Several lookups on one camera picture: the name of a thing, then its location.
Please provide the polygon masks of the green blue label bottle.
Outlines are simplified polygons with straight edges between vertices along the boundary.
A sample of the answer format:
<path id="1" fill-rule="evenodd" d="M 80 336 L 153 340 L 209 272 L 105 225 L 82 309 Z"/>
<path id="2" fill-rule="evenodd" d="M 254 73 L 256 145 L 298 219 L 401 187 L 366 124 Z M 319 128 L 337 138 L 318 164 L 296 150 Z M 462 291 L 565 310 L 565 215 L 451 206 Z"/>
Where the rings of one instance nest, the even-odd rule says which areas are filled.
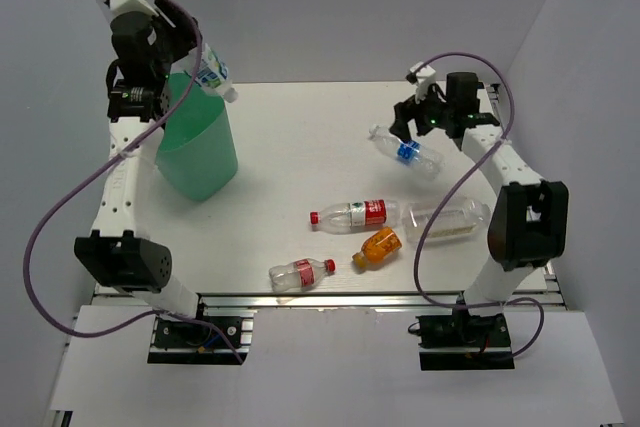
<path id="1" fill-rule="evenodd" d="M 208 44 L 202 47 L 195 82 L 205 94 L 225 102 L 233 103 L 238 98 L 228 67 Z"/>

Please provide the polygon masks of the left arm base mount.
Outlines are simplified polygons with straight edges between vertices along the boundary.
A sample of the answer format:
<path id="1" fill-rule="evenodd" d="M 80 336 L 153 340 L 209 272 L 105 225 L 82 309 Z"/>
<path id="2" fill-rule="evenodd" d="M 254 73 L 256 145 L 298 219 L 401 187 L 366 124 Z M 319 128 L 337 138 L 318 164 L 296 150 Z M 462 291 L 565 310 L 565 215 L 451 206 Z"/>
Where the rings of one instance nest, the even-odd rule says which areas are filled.
<path id="1" fill-rule="evenodd" d="M 251 345 L 255 311 L 208 308 L 202 320 L 216 325 L 245 360 Z M 215 330 L 175 319 L 159 317 L 154 324 L 148 364 L 239 365 L 238 359 Z"/>

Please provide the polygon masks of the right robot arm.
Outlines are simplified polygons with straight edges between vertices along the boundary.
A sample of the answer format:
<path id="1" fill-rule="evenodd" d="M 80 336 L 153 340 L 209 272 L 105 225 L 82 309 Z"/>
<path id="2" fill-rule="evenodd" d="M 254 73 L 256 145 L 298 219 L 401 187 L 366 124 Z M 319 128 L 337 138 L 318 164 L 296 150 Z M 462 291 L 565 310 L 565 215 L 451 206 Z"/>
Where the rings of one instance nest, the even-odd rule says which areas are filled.
<path id="1" fill-rule="evenodd" d="M 466 311 L 451 321 L 453 337 L 472 346 L 488 332 L 484 317 L 500 314 L 526 277 L 562 255 L 569 192 L 563 182 L 547 181 L 529 167 L 508 142 L 506 127 L 481 111 L 476 74 L 450 73 L 443 87 L 430 66 L 414 67 L 407 78 L 415 92 L 395 105 L 391 133 L 410 142 L 413 133 L 442 130 L 496 195 L 487 231 L 490 256 L 462 294 L 458 307 Z"/>

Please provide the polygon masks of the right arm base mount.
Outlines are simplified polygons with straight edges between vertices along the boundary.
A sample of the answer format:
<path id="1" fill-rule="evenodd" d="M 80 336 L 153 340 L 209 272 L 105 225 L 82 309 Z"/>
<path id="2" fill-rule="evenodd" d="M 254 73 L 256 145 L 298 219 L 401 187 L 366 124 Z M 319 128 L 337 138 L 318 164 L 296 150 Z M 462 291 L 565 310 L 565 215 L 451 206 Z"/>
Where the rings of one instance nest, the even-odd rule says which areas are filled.
<path id="1" fill-rule="evenodd" d="M 422 371 L 482 371 L 515 368 L 503 314 L 471 316 L 466 310 L 418 316 L 408 329 L 419 338 Z"/>

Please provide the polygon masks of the clear bottle blue label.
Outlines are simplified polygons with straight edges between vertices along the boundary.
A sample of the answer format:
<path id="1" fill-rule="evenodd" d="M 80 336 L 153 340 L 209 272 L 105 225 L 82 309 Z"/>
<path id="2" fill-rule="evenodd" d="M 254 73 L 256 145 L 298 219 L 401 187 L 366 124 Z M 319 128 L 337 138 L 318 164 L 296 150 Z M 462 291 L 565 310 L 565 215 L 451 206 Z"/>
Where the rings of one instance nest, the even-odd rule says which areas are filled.
<path id="1" fill-rule="evenodd" d="M 416 141 L 403 142 L 389 129 L 373 125 L 369 129 L 369 139 L 383 155 L 411 169 L 427 181 L 435 180 L 442 170 L 443 156 Z"/>

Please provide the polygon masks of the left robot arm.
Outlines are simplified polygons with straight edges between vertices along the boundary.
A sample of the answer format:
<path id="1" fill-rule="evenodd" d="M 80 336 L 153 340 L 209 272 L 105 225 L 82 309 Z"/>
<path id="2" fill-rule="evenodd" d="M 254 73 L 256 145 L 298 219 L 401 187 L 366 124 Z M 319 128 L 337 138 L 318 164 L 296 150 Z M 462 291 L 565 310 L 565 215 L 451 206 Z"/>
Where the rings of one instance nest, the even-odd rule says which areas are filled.
<path id="1" fill-rule="evenodd" d="M 76 238 L 74 253 L 100 285 L 181 316 L 177 334 L 199 346 L 210 337 L 211 321 L 198 313 L 198 294 L 173 275 L 169 248 L 152 241 L 145 225 L 162 118 L 170 104 L 169 74 L 196 38 L 181 12 L 161 15 L 162 1 L 107 0 L 107 5 L 116 52 L 106 76 L 110 165 L 91 232 Z"/>

